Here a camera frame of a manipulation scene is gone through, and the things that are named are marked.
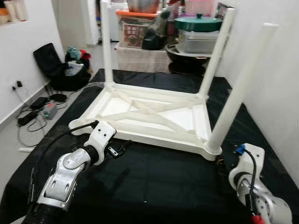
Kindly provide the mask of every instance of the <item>red box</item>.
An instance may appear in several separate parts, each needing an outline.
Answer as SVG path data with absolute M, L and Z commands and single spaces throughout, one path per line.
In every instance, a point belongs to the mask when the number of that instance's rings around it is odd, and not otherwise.
M 123 46 L 131 48 L 141 48 L 147 30 L 148 26 L 124 24 Z

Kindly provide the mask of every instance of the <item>black cloth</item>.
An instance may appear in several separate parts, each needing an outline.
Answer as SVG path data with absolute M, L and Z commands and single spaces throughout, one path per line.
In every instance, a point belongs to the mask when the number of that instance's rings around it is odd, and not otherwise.
M 100 70 L 93 81 L 103 80 L 103 70 Z M 121 84 L 196 93 L 202 78 L 114 70 L 114 80 Z M 214 78 L 207 101 L 212 128 L 229 89 L 224 78 Z M 85 88 L 13 174 L 0 205 L 1 224 L 26 214 L 29 177 L 36 158 L 55 136 L 68 129 L 69 122 L 80 117 L 100 91 L 99 87 Z M 87 134 L 68 135 L 50 148 L 42 163 L 39 189 L 59 156 L 74 151 L 87 139 Z M 117 147 L 124 142 L 114 140 L 113 144 Z M 119 159 L 82 174 L 63 223 L 249 223 L 249 215 L 237 200 L 227 177 L 227 171 L 237 162 L 232 153 L 234 144 L 245 142 L 265 149 L 262 181 L 275 196 L 290 205 L 293 223 L 299 223 L 299 191 L 244 105 L 222 144 L 225 166 L 206 161 L 200 155 L 133 143 Z

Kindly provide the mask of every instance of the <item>bag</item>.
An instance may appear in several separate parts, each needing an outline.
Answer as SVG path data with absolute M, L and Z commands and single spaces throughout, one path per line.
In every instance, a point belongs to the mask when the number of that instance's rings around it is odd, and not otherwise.
M 35 50 L 33 55 L 41 71 L 51 79 L 51 86 L 56 91 L 77 91 L 89 82 L 91 75 L 85 67 L 76 75 L 65 76 L 68 65 L 60 61 L 52 43 Z
M 51 80 L 51 85 L 56 91 L 77 91 L 88 84 L 91 75 L 85 67 L 74 76 L 57 76 Z

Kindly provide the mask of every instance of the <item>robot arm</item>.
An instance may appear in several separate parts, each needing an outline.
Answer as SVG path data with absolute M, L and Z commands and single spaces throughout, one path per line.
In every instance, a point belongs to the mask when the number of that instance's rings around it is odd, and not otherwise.
M 105 121 L 100 121 L 83 147 L 73 153 L 62 155 L 42 189 L 37 202 L 22 222 L 23 224 L 60 223 L 70 207 L 77 185 L 78 175 L 90 165 L 104 161 L 104 149 L 116 130 Z
M 255 224 L 292 224 L 292 212 L 288 204 L 281 198 L 275 197 L 261 182 L 259 176 L 263 169 L 264 150 L 251 144 L 244 144 L 255 158 L 256 161 L 256 178 L 254 182 L 254 207 L 256 217 L 253 216 Z M 250 156 L 243 153 L 239 163 L 229 173 L 229 182 L 236 190 L 239 201 L 248 207 L 246 196 L 249 194 L 253 175 L 253 161 Z

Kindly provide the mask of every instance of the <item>pink box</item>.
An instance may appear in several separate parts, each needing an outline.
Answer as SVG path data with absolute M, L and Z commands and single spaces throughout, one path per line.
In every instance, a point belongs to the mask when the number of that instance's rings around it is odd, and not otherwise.
M 196 16 L 196 14 L 211 15 L 214 8 L 214 0 L 186 0 L 186 15 Z

